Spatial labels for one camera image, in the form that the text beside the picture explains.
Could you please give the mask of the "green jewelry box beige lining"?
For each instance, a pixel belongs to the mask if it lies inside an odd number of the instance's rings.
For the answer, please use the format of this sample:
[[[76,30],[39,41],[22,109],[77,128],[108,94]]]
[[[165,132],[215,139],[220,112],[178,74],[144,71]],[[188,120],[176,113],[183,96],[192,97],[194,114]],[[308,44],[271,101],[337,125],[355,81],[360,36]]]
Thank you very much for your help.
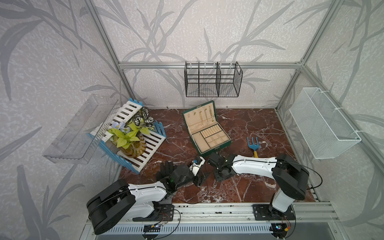
[[[199,156],[207,157],[232,143],[230,136],[217,120],[214,101],[184,111],[183,118]]]

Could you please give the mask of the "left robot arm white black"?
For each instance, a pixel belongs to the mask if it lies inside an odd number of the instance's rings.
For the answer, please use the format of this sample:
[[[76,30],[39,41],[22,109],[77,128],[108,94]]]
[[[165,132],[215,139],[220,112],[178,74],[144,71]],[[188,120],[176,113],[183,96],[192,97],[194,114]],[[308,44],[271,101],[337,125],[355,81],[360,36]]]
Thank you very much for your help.
[[[198,173],[203,164],[196,161],[190,166],[162,163],[156,182],[151,184],[135,185],[117,180],[86,204],[94,233],[101,235],[109,231],[123,217],[150,222],[170,217],[161,202],[172,199],[179,188],[191,182],[200,184],[202,179]]]

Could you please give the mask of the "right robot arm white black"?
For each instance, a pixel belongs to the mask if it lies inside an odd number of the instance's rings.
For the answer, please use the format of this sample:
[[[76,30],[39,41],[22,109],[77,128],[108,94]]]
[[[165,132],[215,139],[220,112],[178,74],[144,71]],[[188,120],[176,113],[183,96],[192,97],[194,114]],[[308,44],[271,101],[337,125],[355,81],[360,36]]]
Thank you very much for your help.
[[[218,182],[234,175],[252,174],[275,180],[279,189],[273,195],[267,212],[273,216],[286,213],[291,204],[306,197],[309,171],[297,163],[291,156],[281,154],[272,158],[252,158],[242,155],[229,155],[227,158],[212,153],[208,164],[214,167]]]

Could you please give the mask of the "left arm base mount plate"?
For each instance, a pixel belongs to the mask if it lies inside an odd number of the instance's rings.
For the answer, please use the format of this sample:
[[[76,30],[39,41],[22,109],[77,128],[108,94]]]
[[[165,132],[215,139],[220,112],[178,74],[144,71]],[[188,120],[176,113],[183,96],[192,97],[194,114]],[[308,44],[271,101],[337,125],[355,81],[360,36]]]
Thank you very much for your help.
[[[169,222],[173,221],[175,206],[172,204],[160,204],[148,217],[133,218],[133,222]]]

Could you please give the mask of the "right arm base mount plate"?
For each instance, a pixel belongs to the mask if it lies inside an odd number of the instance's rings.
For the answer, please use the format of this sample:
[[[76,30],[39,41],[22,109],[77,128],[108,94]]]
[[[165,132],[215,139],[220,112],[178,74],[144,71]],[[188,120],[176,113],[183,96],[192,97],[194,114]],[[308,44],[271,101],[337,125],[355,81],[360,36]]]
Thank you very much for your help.
[[[269,204],[254,204],[252,209],[256,221],[282,221],[285,219],[294,221],[296,219],[292,206],[289,206],[288,210],[283,213]]]

